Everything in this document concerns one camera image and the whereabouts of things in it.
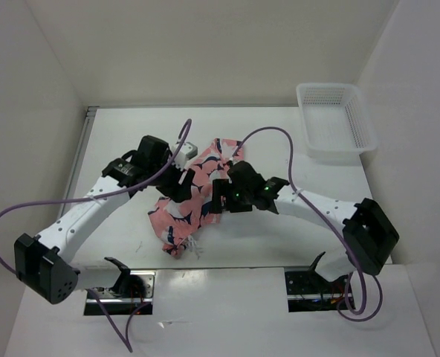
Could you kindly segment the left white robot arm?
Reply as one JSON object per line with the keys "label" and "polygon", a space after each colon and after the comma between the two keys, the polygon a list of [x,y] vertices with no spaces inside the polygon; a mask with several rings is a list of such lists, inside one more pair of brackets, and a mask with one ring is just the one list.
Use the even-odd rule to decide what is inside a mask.
{"label": "left white robot arm", "polygon": [[175,202],[190,199],[195,173],[185,166],[197,154],[197,146],[190,142],[170,146],[151,135],[142,137],[137,149],[107,165],[83,202],[36,236],[22,234],[15,241],[17,278],[52,304],[76,289],[104,287],[116,298],[127,294],[134,279],[121,261],[110,257],[115,269],[92,273],[70,263],[94,231],[145,187],[155,187]]}

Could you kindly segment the pink shark print shorts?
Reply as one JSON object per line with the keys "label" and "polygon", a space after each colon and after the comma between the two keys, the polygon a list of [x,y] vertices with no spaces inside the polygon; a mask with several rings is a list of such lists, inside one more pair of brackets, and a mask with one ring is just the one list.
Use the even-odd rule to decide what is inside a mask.
{"label": "pink shark print shorts", "polygon": [[214,139],[190,165],[195,172],[192,197],[181,203],[160,197],[148,212],[152,229],[168,255],[179,258],[187,248],[195,246],[195,232],[220,222],[221,216],[210,212],[213,181],[227,177],[228,161],[244,159],[244,150],[239,145],[233,139]]}

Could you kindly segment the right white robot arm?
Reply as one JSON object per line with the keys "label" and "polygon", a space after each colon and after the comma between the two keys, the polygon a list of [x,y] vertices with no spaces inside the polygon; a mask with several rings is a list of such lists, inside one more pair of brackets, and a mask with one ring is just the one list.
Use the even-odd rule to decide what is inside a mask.
{"label": "right white robot arm", "polygon": [[213,181],[211,213],[253,209],[303,219],[340,235],[341,248],[319,254],[310,265],[308,284],[325,292],[339,277],[360,271],[378,276],[399,241],[399,234],[373,199],[340,201],[295,189],[286,179],[264,179],[246,161],[235,163],[227,178]]}

